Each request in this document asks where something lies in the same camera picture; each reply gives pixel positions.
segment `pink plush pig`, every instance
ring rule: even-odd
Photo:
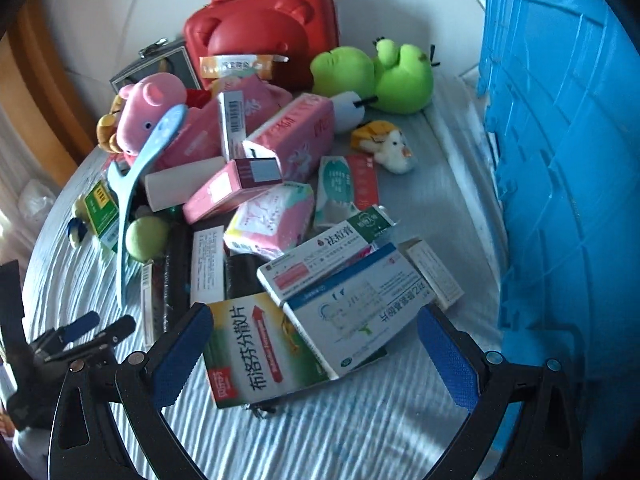
[[[127,155],[137,155],[165,112],[187,100],[187,90],[180,78],[168,72],[152,74],[135,85],[123,86],[118,94],[126,105],[116,140]]]

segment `screw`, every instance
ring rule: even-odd
[[[133,352],[127,359],[130,365],[139,365],[142,361],[145,360],[144,352]]]
[[[556,359],[549,359],[549,361],[546,362],[546,367],[552,372],[559,372],[562,369],[562,366]]]
[[[82,359],[76,359],[69,365],[69,370],[72,372],[79,372],[84,368],[84,361]]]
[[[500,352],[487,352],[486,354],[484,354],[484,357],[486,358],[487,362],[491,363],[492,365],[499,365],[503,361],[503,357]]]

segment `pink box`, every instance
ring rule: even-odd
[[[284,180],[306,182],[331,150],[334,124],[331,99],[302,94],[242,142],[244,153],[275,157]]]
[[[282,176],[275,158],[230,160],[182,206],[184,218],[193,224],[226,213],[280,183]]]

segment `wooden headboard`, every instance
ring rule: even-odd
[[[96,145],[95,121],[66,76],[41,1],[0,0],[0,9],[0,106],[64,186]]]

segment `red and white box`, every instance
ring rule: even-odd
[[[193,224],[226,213],[280,183],[275,158],[230,160],[182,206],[184,218]]]

